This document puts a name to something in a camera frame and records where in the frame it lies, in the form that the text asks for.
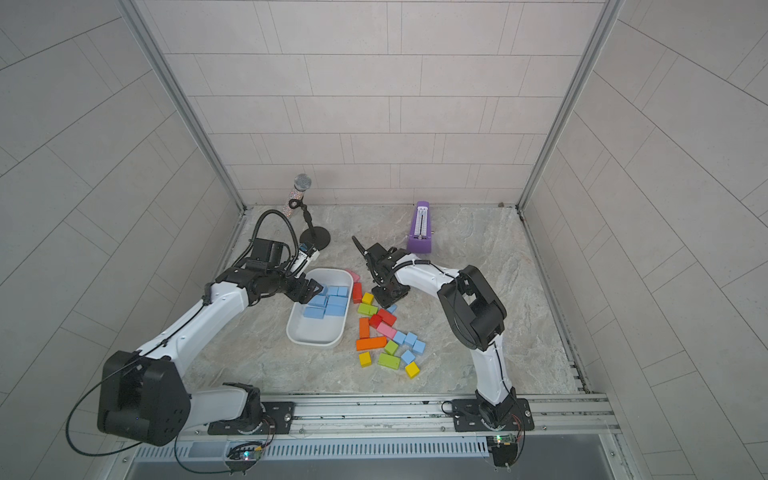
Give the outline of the white plastic tray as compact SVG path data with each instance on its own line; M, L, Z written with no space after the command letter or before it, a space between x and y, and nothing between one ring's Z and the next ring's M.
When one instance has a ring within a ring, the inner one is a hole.
M341 340L351 306L353 277L342 269L316 268L307 273L323 290L308 304L295 303L286 326L297 345L333 348Z

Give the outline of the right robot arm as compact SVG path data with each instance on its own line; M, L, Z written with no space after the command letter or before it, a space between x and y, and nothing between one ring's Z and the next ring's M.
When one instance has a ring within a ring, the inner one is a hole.
M352 241L375 282L372 294L380 306L391 306L413 288L439 300L451 331L470 350L479 415L492 428L505 424L517 403L503 359L507 311L482 272L472 265L452 269L404 249Z

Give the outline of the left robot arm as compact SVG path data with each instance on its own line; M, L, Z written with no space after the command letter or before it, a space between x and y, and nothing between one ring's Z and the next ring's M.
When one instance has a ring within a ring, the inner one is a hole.
M320 294L320 283L304 272L316 257L316 248L301 244L294 256L284 257L287 247L283 242L253 240L167 330L132 352L114 353L102 370L98 430L155 446L200 425L226 434L258 430L264 409L257 387L226 383L191 393L183 376L217 333L247 308L276 294L300 304Z

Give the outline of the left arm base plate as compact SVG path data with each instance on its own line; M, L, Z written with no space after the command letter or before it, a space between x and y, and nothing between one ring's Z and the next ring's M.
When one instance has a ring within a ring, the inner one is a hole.
M233 420L212 422L209 435L285 435L290 432L296 404L265 402L259 407L247 405L244 413Z

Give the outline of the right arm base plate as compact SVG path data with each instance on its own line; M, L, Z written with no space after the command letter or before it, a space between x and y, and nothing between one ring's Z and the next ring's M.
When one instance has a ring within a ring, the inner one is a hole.
M499 405L473 397L449 401L456 432L532 431L535 423L527 399L507 398Z

